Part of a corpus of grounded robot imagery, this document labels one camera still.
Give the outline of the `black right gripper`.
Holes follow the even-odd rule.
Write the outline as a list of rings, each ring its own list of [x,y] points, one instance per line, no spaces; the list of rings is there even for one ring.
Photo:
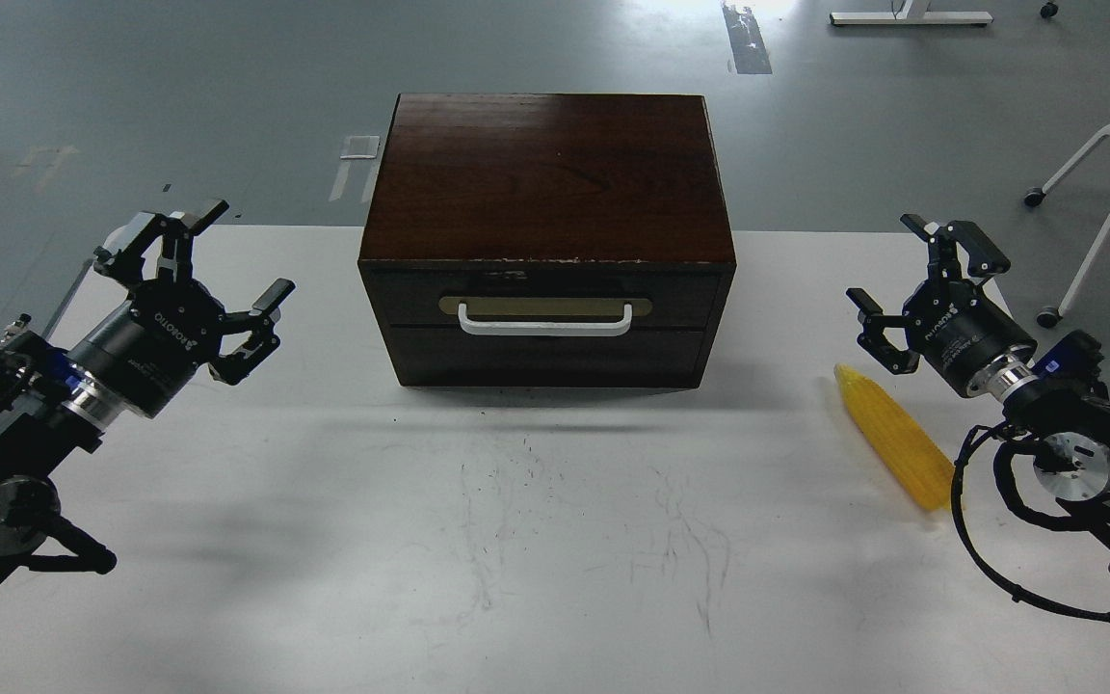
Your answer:
[[[859,311],[858,344],[894,374],[914,373],[922,356],[957,395],[975,398],[979,390],[970,382],[993,360],[1005,353],[1035,356],[1035,338],[981,289],[1008,272],[1012,260],[970,221],[942,225],[917,214],[899,221],[928,247],[928,276],[904,304],[904,315],[886,315],[862,288],[847,289]],[[907,350],[885,336],[890,329],[904,331]]]

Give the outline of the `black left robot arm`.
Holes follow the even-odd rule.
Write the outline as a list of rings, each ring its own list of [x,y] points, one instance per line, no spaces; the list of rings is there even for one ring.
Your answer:
[[[229,312],[196,280],[196,238],[228,211],[141,212],[105,238],[97,274],[127,299],[70,350],[21,315],[0,339],[0,585],[17,570],[109,573],[111,550],[63,517],[53,471],[94,452],[123,412],[155,418],[199,368],[238,384],[278,350],[278,309],[295,285],[275,280],[246,311]]]

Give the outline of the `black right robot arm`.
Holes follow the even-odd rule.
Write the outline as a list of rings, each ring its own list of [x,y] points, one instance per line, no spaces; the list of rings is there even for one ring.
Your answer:
[[[928,276],[898,315],[886,315],[866,290],[847,290],[859,311],[859,346],[890,372],[908,374],[925,361],[957,395],[999,401],[1003,421],[970,431],[955,463],[950,504],[962,545],[1013,601],[1110,624],[1110,612],[1037,596],[1005,579],[973,549],[962,510],[969,457],[983,440],[999,440],[992,474],[1015,517],[1053,532],[1091,533],[1110,550],[1110,399],[1098,368],[1100,343],[1074,330],[1035,359],[1035,338],[983,293],[983,284],[1012,264],[982,229],[914,214],[900,220],[928,247]]]

